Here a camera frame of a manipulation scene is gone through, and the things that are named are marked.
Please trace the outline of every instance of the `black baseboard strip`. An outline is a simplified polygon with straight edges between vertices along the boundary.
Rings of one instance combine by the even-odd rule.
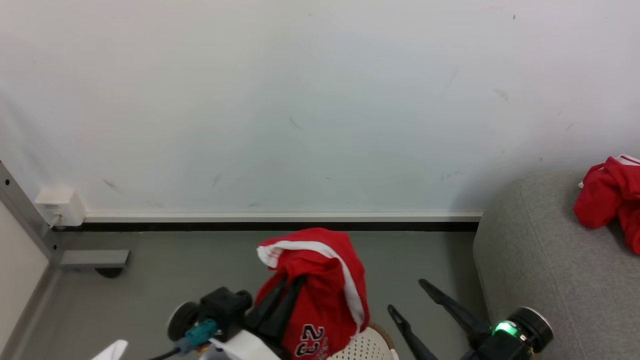
[[[297,231],[324,227],[338,231],[476,231],[477,222],[89,222],[80,226],[56,227],[59,232],[140,231]]]

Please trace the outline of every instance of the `caster wheel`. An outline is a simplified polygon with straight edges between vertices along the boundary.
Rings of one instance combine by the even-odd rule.
[[[167,335],[171,341],[178,341],[184,337],[187,331],[198,320],[198,304],[185,302],[180,305],[169,317]]]
[[[95,271],[106,277],[107,279],[114,279],[118,276],[120,276],[120,274],[122,274],[122,270],[124,270],[124,268],[96,268]]]

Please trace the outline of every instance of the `gray upholstery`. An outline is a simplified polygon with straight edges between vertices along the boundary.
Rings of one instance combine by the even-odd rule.
[[[474,257],[493,322],[538,310],[555,340],[536,359],[640,359],[640,257],[617,222],[590,230],[573,214],[585,171],[537,174],[484,212]]]

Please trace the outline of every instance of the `metal bracket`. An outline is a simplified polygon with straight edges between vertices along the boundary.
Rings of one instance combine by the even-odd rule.
[[[0,161],[0,201],[56,268],[124,268],[130,250],[65,250],[49,224]]]

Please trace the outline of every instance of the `white wall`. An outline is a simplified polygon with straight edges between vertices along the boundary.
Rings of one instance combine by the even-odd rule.
[[[0,202],[0,354],[49,261]]]
[[[482,210],[528,172],[640,156],[639,12],[2,0],[0,158],[94,214]]]

